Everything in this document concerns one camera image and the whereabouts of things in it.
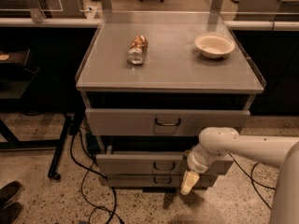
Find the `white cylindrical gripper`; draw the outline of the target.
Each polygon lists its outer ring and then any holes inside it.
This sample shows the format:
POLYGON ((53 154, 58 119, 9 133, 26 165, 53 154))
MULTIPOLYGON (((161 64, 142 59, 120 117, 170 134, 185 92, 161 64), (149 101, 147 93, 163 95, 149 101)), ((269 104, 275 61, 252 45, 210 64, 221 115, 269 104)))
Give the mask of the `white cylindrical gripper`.
POLYGON ((187 154, 187 166, 181 183, 180 193, 188 195, 199 180, 199 174, 204 174, 211 165, 220 160, 223 153, 212 153, 206 151, 200 144, 194 146, 187 154))

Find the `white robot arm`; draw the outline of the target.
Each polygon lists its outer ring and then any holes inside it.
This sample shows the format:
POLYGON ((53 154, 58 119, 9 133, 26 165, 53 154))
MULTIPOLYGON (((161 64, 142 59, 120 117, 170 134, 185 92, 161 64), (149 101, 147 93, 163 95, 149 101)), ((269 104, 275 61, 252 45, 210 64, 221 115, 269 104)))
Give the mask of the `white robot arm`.
POLYGON ((299 138, 241 135, 233 128, 209 127, 187 155, 180 193, 187 195, 199 176, 231 153, 278 168, 269 224, 299 224, 299 138))

